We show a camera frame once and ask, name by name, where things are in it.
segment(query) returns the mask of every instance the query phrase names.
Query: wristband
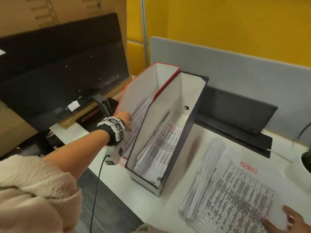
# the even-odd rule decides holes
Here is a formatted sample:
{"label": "wristband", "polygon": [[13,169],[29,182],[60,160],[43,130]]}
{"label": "wristband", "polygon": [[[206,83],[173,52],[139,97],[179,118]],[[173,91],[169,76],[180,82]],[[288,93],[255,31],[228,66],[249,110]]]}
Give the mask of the wristband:
{"label": "wristband", "polygon": [[117,146],[124,138],[125,123],[116,117],[104,118],[97,124],[97,128],[106,131],[110,136],[108,146]]}

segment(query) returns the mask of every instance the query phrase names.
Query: hand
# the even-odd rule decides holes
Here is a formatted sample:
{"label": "hand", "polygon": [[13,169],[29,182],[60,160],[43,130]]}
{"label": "hand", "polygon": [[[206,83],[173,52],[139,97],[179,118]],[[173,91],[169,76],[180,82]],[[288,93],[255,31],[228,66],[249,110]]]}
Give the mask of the hand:
{"label": "hand", "polygon": [[282,231],[278,228],[276,228],[270,221],[267,219],[261,218],[260,221],[265,227],[266,231],[268,233],[310,233],[311,232],[311,226],[305,223],[304,218],[291,209],[290,207],[284,205],[283,211],[287,215],[287,221],[290,223],[290,225],[287,225],[287,230]]}
{"label": "hand", "polygon": [[118,112],[115,116],[116,118],[120,118],[125,123],[125,130],[127,132],[131,132],[132,129],[130,127],[130,121],[132,121],[132,115],[127,111]]}

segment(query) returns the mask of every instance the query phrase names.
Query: black cable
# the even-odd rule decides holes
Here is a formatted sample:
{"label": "black cable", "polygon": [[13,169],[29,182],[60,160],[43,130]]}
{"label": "black cable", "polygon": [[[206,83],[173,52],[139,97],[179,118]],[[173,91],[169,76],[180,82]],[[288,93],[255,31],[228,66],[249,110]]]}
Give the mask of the black cable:
{"label": "black cable", "polygon": [[305,126],[304,129],[302,129],[302,131],[299,133],[299,136],[297,138],[297,140],[300,138],[300,136],[302,135],[302,133],[304,133],[304,131],[311,125],[311,123],[309,123],[308,125]]}
{"label": "black cable", "polygon": [[99,169],[99,174],[98,174],[98,180],[97,180],[97,186],[96,186],[96,191],[95,191],[95,198],[94,198],[94,205],[93,205],[93,210],[92,210],[92,216],[91,216],[91,226],[90,226],[90,233],[92,233],[92,225],[93,225],[93,217],[94,217],[94,211],[95,211],[95,204],[96,204],[96,196],[97,196],[97,189],[98,189],[98,184],[99,184],[99,177],[100,177],[100,172],[101,168],[103,167],[104,161],[107,157],[110,157],[110,155],[106,155],[103,159],[103,162],[101,163],[100,169]]}

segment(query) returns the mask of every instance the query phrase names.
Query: plant pot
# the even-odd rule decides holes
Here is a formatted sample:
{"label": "plant pot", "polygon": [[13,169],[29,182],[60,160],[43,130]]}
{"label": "plant pot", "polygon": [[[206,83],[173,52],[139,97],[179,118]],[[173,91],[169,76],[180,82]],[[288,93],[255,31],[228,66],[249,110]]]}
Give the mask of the plant pot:
{"label": "plant pot", "polygon": [[287,179],[291,180],[294,184],[303,190],[311,191],[311,173],[305,168],[301,160],[301,154],[299,159],[293,161],[284,170],[284,174]]}

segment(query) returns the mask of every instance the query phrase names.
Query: white desk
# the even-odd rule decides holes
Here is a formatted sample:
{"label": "white desk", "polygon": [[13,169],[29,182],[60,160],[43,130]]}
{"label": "white desk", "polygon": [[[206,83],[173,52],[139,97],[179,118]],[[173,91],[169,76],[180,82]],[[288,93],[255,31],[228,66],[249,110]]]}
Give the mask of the white desk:
{"label": "white desk", "polygon": [[[74,124],[67,130],[64,130],[56,124],[51,127],[51,130],[65,144],[88,134],[88,132],[78,124]],[[278,137],[268,131],[265,131],[264,133],[273,137],[272,150],[284,154],[289,160],[298,156],[306,149],[299,145],[292,147],[291,141]],[[215,137],[221,136],[194,124],[159,198],[133,182],[130,179],[127,170],[119,165],[104,165],[100,179],[143,222],[152,224],[159,229],[171,233],[195,232],[180,219],[178,208],[192,184],[206,148],[210,141]],[[280,172],[282,172],[282,170],[289,164],[288,161],[274,153],[271,153],[271,158],[267,159],[247,148],[229,141],[226,138],[223,138],[223,141],[227,145],[233,147],[241,155],[264,162],[270,168],[277,168]],[[96,175],[99,173],[105,151],[106,149],[103,148],[89,166]],[[311,224],[310,194],[305,194],[304,202],[293,200],[293,202],[286,204],[298,211],[305,218],[305,221]]]}

